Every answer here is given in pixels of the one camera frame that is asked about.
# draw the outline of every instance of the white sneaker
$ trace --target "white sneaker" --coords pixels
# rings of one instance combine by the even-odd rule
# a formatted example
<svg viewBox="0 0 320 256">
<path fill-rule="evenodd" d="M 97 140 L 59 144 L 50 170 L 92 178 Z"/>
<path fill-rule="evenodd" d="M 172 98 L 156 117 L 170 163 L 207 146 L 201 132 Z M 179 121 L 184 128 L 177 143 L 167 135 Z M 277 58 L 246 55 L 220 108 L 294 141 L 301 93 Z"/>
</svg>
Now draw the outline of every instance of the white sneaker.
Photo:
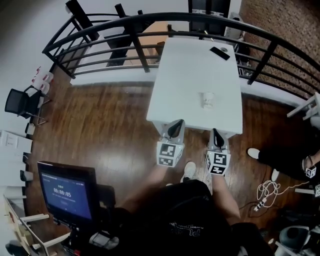
<svg viewBox="0 0 320 256">
<path fill-rule="evenodd" d="M 272 175 L 271 175 L 271 181 L 275 182 L 279 176 L 279 172 L 276 169 L 273 169 Z"/>
<path fill-rule="evenodd" d="M 184 167 L 184 174 L 180 180 L 180 182 L 184 182 L 184 178 L 189 178 L 190 180 L 193 179 L 196 173 L 196 164 L 194 162 L 187 162 Z"/>
<path fill-rule="evenodd" d="M 250 148 L 246 151 L 246 153 L 247 153 L 250 157 L 252 157 L 252 158 L 254 158 L 254 159 L 258 159 L 258 158 L 259 158 L 259 152 L 260 152 L 259 149 L 256 149 L 256 148 L 253 148 L 253 147 L 250 147 Z"/>
</svg>

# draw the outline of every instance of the monitor screen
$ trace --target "monitor screen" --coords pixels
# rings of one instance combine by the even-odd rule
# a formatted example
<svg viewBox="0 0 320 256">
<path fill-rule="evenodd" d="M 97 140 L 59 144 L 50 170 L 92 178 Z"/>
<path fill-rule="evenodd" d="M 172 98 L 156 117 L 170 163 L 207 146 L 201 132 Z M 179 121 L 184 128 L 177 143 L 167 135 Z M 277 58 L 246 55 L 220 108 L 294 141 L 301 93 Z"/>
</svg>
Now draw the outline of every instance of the monitor screen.
<svg viewBox="0 0 320 256">
<path fill-rule="evenodd" d="M 82 181 L 41 173 L 47 203 L 91 220 L 86 185 Z"/>
</svg>

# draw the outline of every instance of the black office chair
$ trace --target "black office chair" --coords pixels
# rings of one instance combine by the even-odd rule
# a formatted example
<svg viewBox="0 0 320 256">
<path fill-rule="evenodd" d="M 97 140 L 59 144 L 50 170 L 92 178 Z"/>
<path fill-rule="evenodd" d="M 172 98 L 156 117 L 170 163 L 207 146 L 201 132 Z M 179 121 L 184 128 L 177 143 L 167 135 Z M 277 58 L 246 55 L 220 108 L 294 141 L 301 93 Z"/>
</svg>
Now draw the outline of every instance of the black office chair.
<svg viewBox="0 0 320 256">
<path fill-rule="evenodd" d="M 37 92 L 31 96 L 29 96 L 26 92 L 29 89 L 35 89 Z M 47 104 L 51 101 L 51 99 L 46 100 L 43 102 L 40 108 L 38 108 L 40 97 L 48 97 L 47 95 L 43 94 L 41 90 L 38 90 L 37 88 L 30 85 L 27 89 L 24 91 L 11 89 L 9 92 L 8 98 L 6 99 L 4 111 L 17 114 L 17 116 L 24 117 L 25 119 L 28 119 L 30 117 L 37 118 L 36 125 L 42 125 L 46 123 L 47 121 L 40 117 L 41 108 L 44 104 Z"/>
</svg>

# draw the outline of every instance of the metal railing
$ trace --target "metal railing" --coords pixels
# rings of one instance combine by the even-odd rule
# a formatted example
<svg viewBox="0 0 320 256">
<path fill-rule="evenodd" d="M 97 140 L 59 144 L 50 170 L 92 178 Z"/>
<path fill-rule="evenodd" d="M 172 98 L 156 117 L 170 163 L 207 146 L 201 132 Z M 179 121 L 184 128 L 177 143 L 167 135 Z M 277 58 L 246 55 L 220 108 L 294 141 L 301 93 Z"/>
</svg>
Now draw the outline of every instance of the metal railing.
<svg viewBox="0 0 320 256">
<path fill-rule="evenodd" d="M 317 72 L 320 72 L 320 65 L 312 59 L 309 55 L 303 52 L 301 49 L 297 48 L 293 44 L 288 41 L 271 34 L 261 28 L 255 27 L 253 25 L 243 23 L 240 21 L 236 21 L 233 19 L 223 18 L 219 16 L 212 16 L 206 14 L 196 14 L 196 13 L 183 13 L 183 12 L 165 12 L 165 13 L 149 13 L 149 14 L 141 14 L 134 16 L 126 16 L 122 6 L 116 5 L 117 14 L 107 14 L 107 13 L 93 13 L 87 14 L 87 17 L 94 16 L 118 16 L 120 18 L 113 20 L 91 20 L 92 23 L 100 23 L 93 26 L 90 26 L 85 29 L 81 29 L 77 23 L 77 19 L 75 16 L 72 16 L 61 28 L 60 30 L 53 36 L 47 46 L 44 48 L 43 53 L 46 54 L 56 65 L 58 65 L 66 74 L 70 77 L 75 78 L 77 75 L 100 72 L 100 71 L 109 71 L 109 70 L 120 70 L 120 69 L 139 69 L 143 68 L 145 72 L 149 72 L 152 68 L 157 68 L 159 65 L 157 64 L 148 64 L 148 59 L 160 59 L 161 55 L 145 55 L 143 49 L 149 48 L 163 48 L 163 45 L 159 44 L 150 44 L 150 45 L 141 45 L 139 41 L 139 37 L 152 37 L 152 36 L 189 36 L 189 37 L 197 37 L 197 38 L 211 38 L 214 40 L 220 40 L 225 42 L 230 42 L 233 44 L 243 45 L 255 50 L 259 50 L 263 53 L 261 59 L 258 59 L 254 56 L 241 54 L 236 52 L 236 57 L 247 58 L 252 62 L 257 62 L 256 68 L 252 66 L 244 66 L 238 65 L 239 68 L 244 70 L 249 70 L 252 72 L 251 76 L 239 75 L 241 78 L 248 79 L 247 83 L 251 85 L 254 81 L 265 83 L 269 86 L 279 88 L 286 92 L 289 92 L 293 95 L 296 95 L 300 98 L 307 99 L 309 96 L 313 95 L 314 92 L 320 92 L 320 79 L 314 75 L 311 71 L 302 67 L 301 65 L 291 61 L 290 59 L 283 57 L 277 53 L 275 53 L 275 49 L 280 46 L 283 47 L 294 55 L 300 57 L 304 61 L 308 63 L 309 66 L 312 66 Z M 152 23 L 158 21 L 182 21 L 182 22 L 200 22 L 205 24 L 215 24 L 220 26 L 225 26 L 229 28 L 234 28 L 240 31 L 244 31 L 247 33 L 254 34 L 258 37 L 269 40 L 269 45 L 267 48 L 262 48 L 258 45 L 245 42 L 242 40 L 232 39 L 229 37 L 209 34 L 204 32 L 191 32 L 191 31 L 173 31 L 169 29 L 168 31 L 160 31 L 160 32 L 136 32 L 135 25 L 136 24 L 145 24 Z M 66 30 L 66 28 L 73 24 L 74 28 L 67 34 L 67 36 L 58 40 L 59 36 Z M 104 37 L 102 40 L 90 40 L 88 35 L 92 35 L 93 33 L 105 31 L 112 28 L 124 27 L 125 33 L 122 34 L 114 34 L 110 36 Z M 77 39 L 82 39 L 80 43 L 74 45 L 74 42 Z M 97 52 L 80 54 L 75 56 L 76 52 L 80 49 L 86 49 L 88 47 L 92 47 L 94 45 L 102 44 L 108 42 L 108 40 L 130 40 L 133 43 L 133 46 L 125 46 L 118 47 L 112 49 L 101 50 Z M 137 56 L 134 57 L 121 57 L 121 58 L 112 58 L 112 59 L 102 59 L 98 61 L 92 61 L 89 63 L 79 64 L 79 61 L 97 55 L 102 55 L 106 53 L 113 53 L 116 51 L 127 51 L 127 50 L 136 50 Z M 299 69 L 301 72 L 307 74 L 310 78 L 312 78 L 316 83 L 310 82 L 303 77 L 298 76 L 297 74 L 291 72 L 290 70 L 284 69 L 280 66 L 277 66 L 273 63 L 268 62 L 271 57 L 276 57 L 293 67 Z M 103 68 L 94 68 L 85 71 L 76 71 L 78 68 L 87 67 L 96 64 L 103 64 L 109 62 L 118 62 L 118 61 L 126 61 L 126 60 L 140 60 L 141 65 L 119 65 L 119 66 L 109 66 Z M 278 71 L 281 71 L 287 75 L 289 75 L 292 79 L 287 80 L 280 76 L 274 75 L 272 73 L 268 73 L 263 71 L 264 67 L 268 66 Z M 299 93 L 294 92 L 292 89 L 285 88 L 283 86 L 279 86 L 278 84 L 273 84 L 267 81 L 263 81 L 258 79 L 259 75 L 264 75 L 269 78 L 275 79 L 276 81 L 285 83 L 299 91 Z M 304 86 L 296 84 L 294 81 L 299 80 L 304 83 Z"/>
</svg>

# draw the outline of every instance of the wooden floor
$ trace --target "wooden floor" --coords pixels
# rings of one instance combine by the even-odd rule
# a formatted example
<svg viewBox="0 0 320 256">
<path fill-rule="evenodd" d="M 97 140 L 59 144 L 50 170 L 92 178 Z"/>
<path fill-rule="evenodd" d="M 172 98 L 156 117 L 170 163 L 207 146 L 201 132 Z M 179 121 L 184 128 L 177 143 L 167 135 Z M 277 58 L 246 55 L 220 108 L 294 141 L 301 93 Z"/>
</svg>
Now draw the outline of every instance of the wooden floor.
<svg viewBox="0 0 320 256">
<path fill-rule="evenodd" d="M 156 143 L 159 135 L 146 121 L 152 86 L 130 84 L 121 86 L 71 87 L 68 77 L 55 72 L 49 95 L 53 102 L 43 108 L 48 123 L 33 135 L 29 158 L 34 181 L 26 189 L 27 213 L 46 213 L 37 161 L 94 167 L 97 182 L 115 189 L 116 201 L 121 201 L 150 172 L 156 163 Z M 231 162 L 226 174 L 229 189 L 239 207 L 256 201 L 257 186 L 271 175 L 271 168 L 246 154 L 249 147 L 296 145 L 303 140 L 305 127 L 301 117 L 287 118 L 291 107 L 261 98 L 242 95 L 243 134 L 229 140 Z M 199 180 L 206 180 L 204 149 L 209 134 L 186 129 L 185 159 L 197 165 Z M 279 182 L 283 188 L 296 184 L 285 175 Z M 294 206 L 299 198 L 292 191 L 279 196 L 276 205 Z M 277 215 L 277 208 L 248 213 L 251 205 L 241 210 L 244 221 L 267 227 Z M 65 234 L 67 228 L 56 226 L 52 219 L 44 220 L 45 239 Z"/>
</svg>

